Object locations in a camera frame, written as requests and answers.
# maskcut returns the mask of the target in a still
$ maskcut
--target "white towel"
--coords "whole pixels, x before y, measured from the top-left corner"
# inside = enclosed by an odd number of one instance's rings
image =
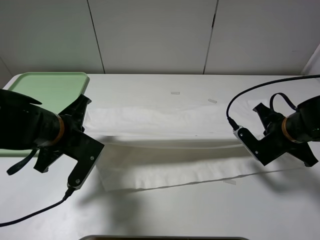
[[[264,128],[252,109],[235,102],[230,116],[258,138]],[[226,104],[88,109],[86,133],[105,144],[96,165],[106,191],[155,189],[303,167],[284,154],[267,166],[233,135]]]

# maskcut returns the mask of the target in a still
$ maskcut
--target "folded cloth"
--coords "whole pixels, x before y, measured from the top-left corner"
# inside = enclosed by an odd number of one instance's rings
[[[252,109],[236,102],[230,116],[262,137]],[[284,154],[263,166],[235,138],[226,104],[88,109],[86,133],[105,144],[96,165],[106,191],[155,189],[303,167]]]

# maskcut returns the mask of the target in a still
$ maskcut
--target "white cloth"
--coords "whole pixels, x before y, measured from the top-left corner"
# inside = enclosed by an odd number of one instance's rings
[[[235,102],[230,116],[258,138],[252,109],[263,100]],[[86,133],[105,147],[96,165],[106,191],[154,189],[303,167],[284,154],[267,166],[233,135],[226,104],[89,109]]]

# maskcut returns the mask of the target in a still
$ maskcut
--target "light green tray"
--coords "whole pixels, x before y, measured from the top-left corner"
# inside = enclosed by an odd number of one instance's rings
[[[42,103],[41,108],[60,113],[80,94],[89,83],[84,72],[27,72],[21,74],[8,90],[30,96]],[[0,155],[24,156],[30,150],[0,149]]]

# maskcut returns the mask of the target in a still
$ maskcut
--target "white table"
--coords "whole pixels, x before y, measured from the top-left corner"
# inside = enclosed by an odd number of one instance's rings
[[[227,103],[240,91],[280,76],[90,74],[89,108],[127,105]],[[284,92],[298,104],[320,94],[316,79],[277,83],[242,99]],[[289,107],[277,98],[275,109]],[[320,159],[318,143],[311,148]],[[6,170],[20,158],[0,159],[0,222],[59,201],[75,161],[63,156],[41,174],[33,159],[22,171]],[[94,168],[65,203],[16,225],[0,228],[6,240],[78,240],[85,236],[243,237],[249,240],[318,240],[320,163],[311,169],[138,192],[105,192]]]

